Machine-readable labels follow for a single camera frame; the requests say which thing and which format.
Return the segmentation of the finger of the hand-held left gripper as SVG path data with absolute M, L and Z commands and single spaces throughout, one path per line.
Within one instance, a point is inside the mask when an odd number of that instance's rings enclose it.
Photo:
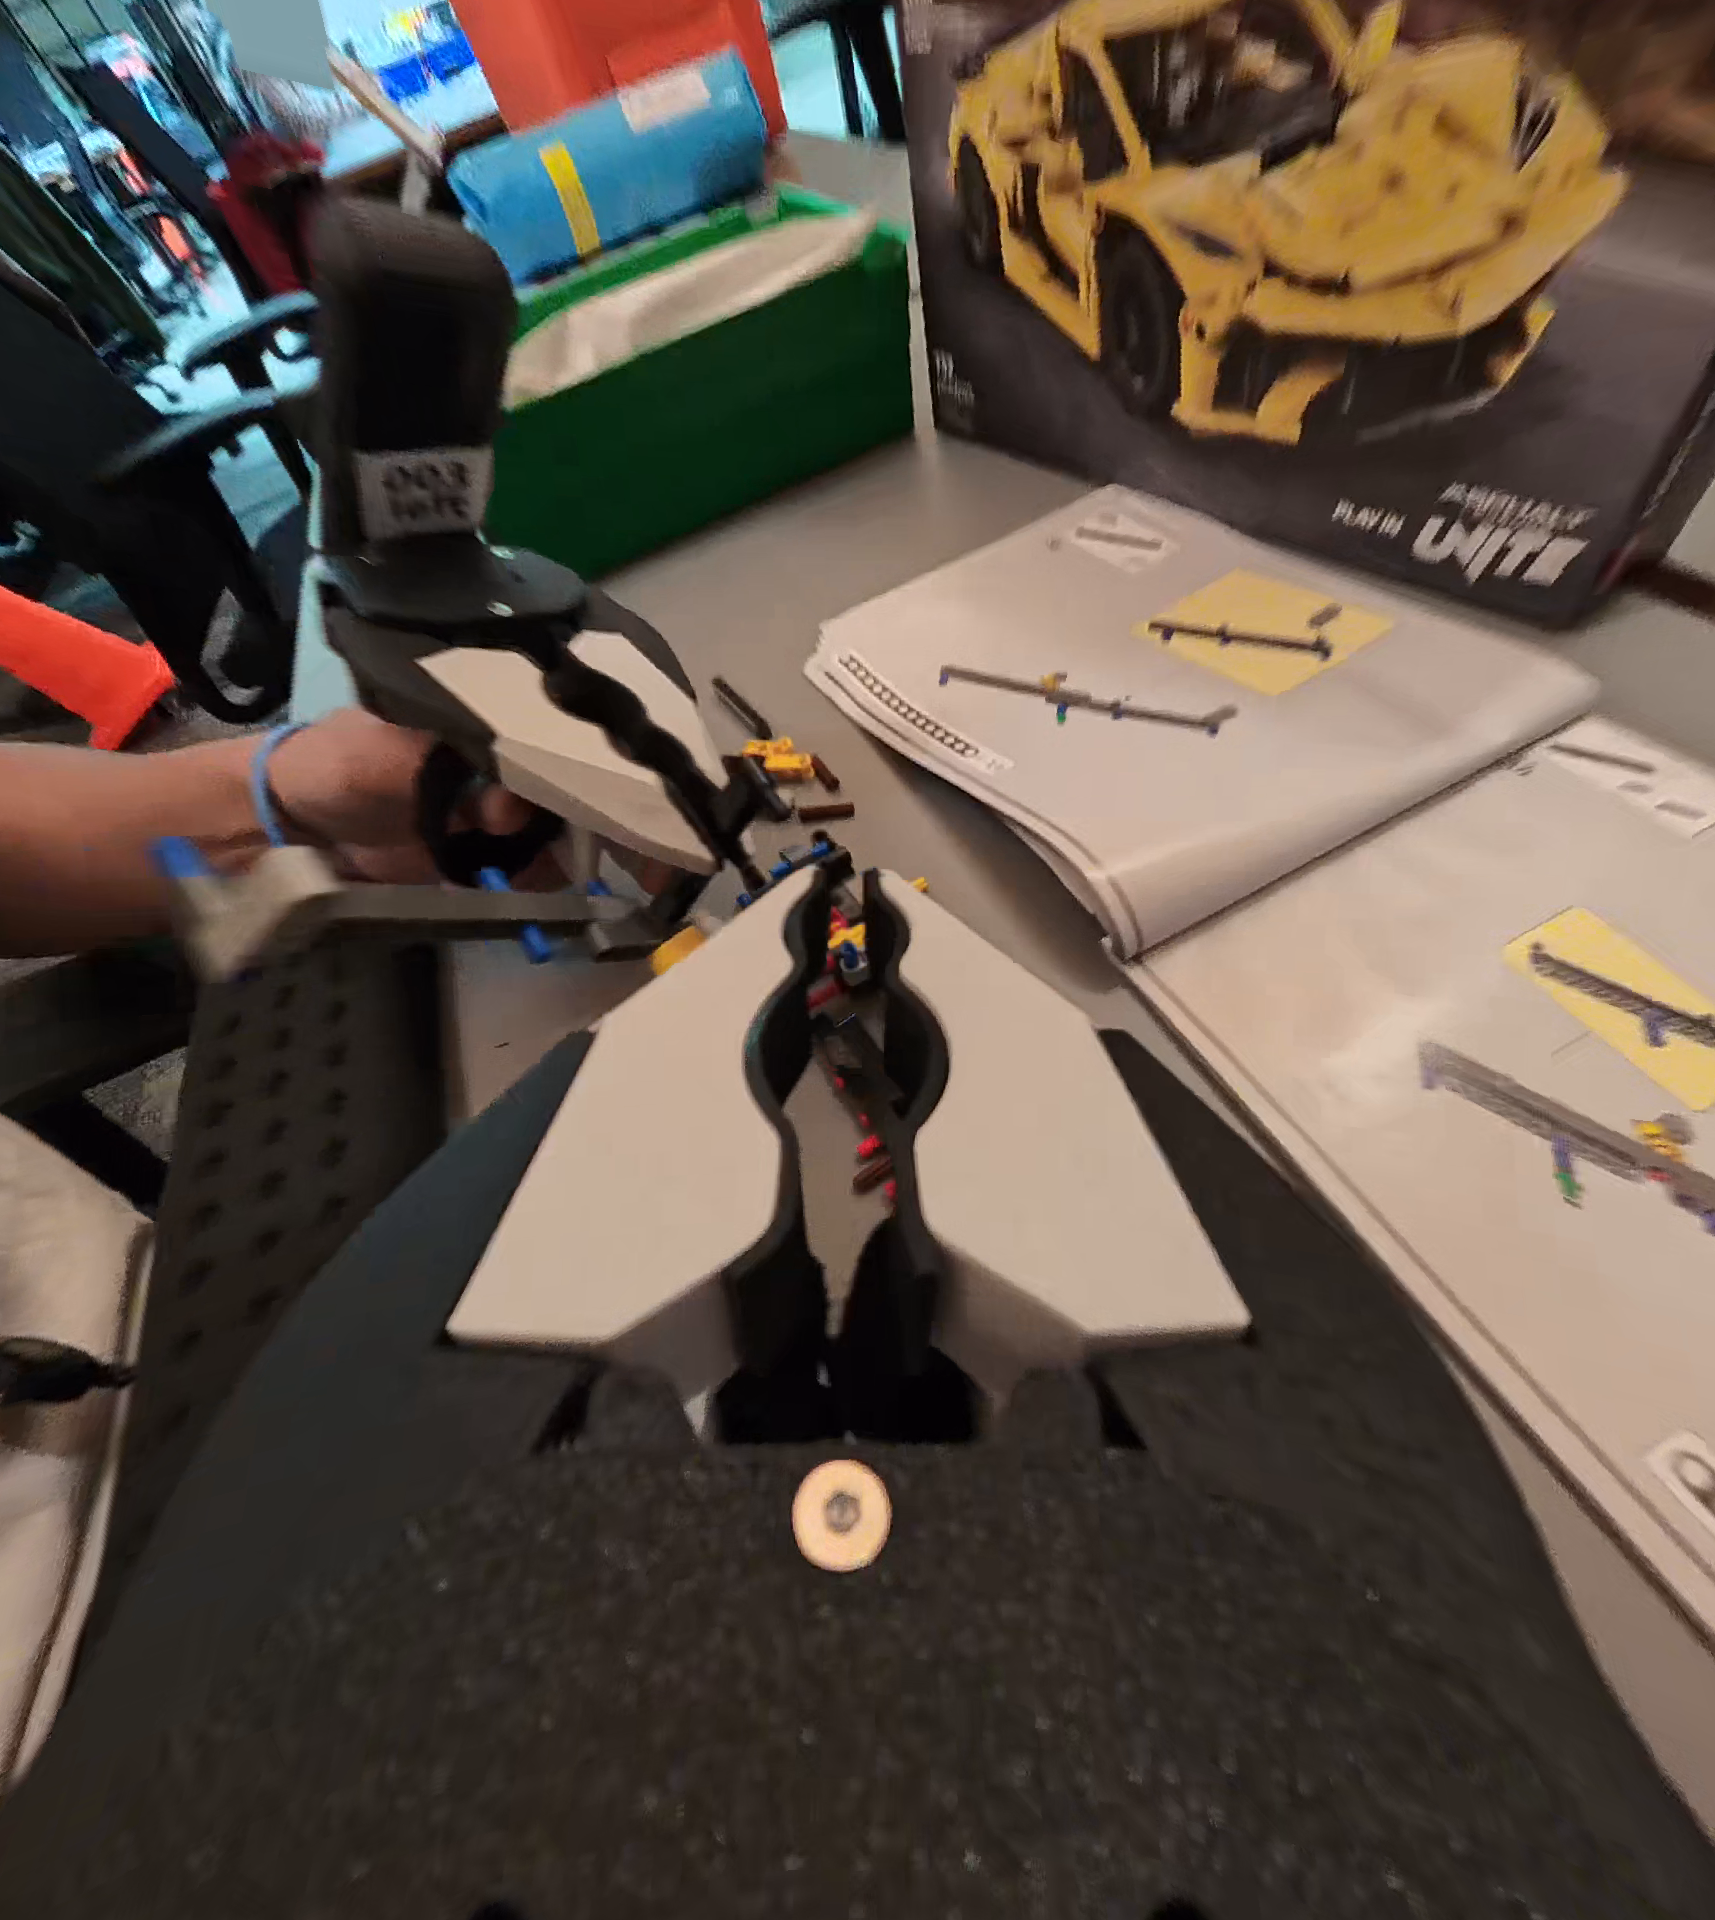
M 578 798 L 636 851 L 742 851 L 760 795 L 720 753 L 690 688 L 614 630 L 572 637 L 566 658 L 584 706 Z
M 634 849 L 578 798 L 572 746 L 582 745 L 582 731 L 574 715 L 584 706 L 574 701 L 572 677 L 562 646 L 421 650 L 421 731 L 439 743 L 421 774 L 421 829 L 439 875 L 459 882 L 451 845 L 461 834 L 535 833 L 542 859 L 576 827 L 672 875 L 716 864 L 720 875 L 758 881 L 754 825 L 746 849 Z

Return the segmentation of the black office chair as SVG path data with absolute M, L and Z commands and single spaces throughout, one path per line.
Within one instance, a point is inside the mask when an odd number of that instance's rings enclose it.
M 307 508 L 253 538 L 215 460 L 285 424 L 273 393 L 159 410 L 0 281 L 5 520 L 103 580 L 185 696 L 237 726 L 277 717 L 293 694 Z

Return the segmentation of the green storage box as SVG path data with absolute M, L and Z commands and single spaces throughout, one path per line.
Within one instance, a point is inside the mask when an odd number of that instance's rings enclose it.
M 770 206 L 834 206 L 782 187 L 606 253 L 519 292 L 688 229 L 744 229 Z M 672 349 L 503 418 L 479 496 L 487 538 L 606 579 L 916 428 L 912 269 L 878 214 L 842 271 Z

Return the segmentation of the blue wristband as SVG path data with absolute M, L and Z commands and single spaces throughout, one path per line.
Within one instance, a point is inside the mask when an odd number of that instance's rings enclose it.
M 273 851 L 315 849 L 317 837 L 285 803 L 275 780 L 275 762 L 281 750 L 299 741 L 311 723 L 285 723 L 257 739 L 249 762 L 249 798 L 255 822 Z

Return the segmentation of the lego car chassis assembly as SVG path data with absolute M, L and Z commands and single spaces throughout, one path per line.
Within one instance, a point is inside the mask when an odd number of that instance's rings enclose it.
M 814 829 L 738 904 L 806 873 L 822 878 L 828 914 L 804 993 L 814 1054 L 860 1136 L 852 1192 L 894 1210 L 916 1183 L 918 1136 L 950 1079 L 942 1025 L 910 976 L 916 894 L 878 868 L 862 871 L 836 837 Z

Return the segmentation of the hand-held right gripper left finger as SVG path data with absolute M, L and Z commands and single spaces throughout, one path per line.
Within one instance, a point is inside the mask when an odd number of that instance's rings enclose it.
M 786 1112 L 830 881 L 806 868 L 608 1014 L 447 1334 L 650 1370 L 774 1377 L 826 1333 Z

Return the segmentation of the orange traffic cone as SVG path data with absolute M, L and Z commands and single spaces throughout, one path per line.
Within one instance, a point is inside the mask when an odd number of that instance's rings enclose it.
M 151 641 L 129 641 L 0 585 L 0 671 L 123 753 L 181 686 Z

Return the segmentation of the person's left hand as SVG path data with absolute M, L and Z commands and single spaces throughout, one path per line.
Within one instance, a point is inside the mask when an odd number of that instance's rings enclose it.
M 275 780 L 315 833 L 315 851 L 345 876 L 433 885 L 441 875 L 421 829 L 419 784 L 437 745 L 429 732 L 343 706 L 281 750 Z

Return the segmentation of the blue rolled package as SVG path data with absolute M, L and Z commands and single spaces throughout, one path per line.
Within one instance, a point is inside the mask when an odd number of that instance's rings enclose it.
M 760 195 L 768 137 L 748 66 L 726 47 L 475 146 L 445 178 L 525 286 Z

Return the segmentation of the person's left forearm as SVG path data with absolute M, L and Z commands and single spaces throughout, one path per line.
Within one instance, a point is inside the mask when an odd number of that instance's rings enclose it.
M 63 959 L 167 939 L 163 840 L 215 868 L 265 852 L 251 767 L 259 737 L 153 754 L 0 743 L 0 959 Z

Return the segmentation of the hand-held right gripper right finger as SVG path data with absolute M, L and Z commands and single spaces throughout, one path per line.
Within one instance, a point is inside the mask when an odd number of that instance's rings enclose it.
M 870 878 L 872 972 L 940 1042 L 942 1087 L 898 1174 L 940 1259 L 936 1347 L 1008 1400 L 1034 1372 L 1248 1334 L 1086 1014 L 900 875 Z

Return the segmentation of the long dark grey lego beam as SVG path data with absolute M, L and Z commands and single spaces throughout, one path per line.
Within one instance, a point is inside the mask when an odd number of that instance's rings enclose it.
M 535 831 L 463 833 L 451 845 L 459 881 L 397 882 L 341 876 L 323 852 L 275 847 L 247 873 L 225 876 L 185 837 L 163 837 L 151 860 L 173 901 L 177 937 L 209 985 L 267 972 L 317 948 L 369 940 L 387 946 L 519 942 L 592 961 L 650 954 L 678 928 L 716 864 L 676 873 L 644 899 L 606 890 L 602 867 L 620 849 L 590 829 L 562 834 L 572 882 L 535 893 L 515 885 L 540 852 Z

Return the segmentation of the yellow car lego box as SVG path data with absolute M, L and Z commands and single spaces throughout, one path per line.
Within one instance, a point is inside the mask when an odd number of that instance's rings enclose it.
M 942 431 L 1542 627 L 1715 478 L 1715 3 L 900 4 Z

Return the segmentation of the instruction booklet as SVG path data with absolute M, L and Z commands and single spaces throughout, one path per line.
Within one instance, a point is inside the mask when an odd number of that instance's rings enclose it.
M 1122 488 L 822 625 L 1715 1650 L 1715 774 Z

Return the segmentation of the black badge reel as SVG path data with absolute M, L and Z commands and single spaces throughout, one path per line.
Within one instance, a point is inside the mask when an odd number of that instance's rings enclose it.
M 0 1339 L 0 1409 L 73 1406 L 129 1391 L 137 1372 L 119 1360 L 41 1336 Z

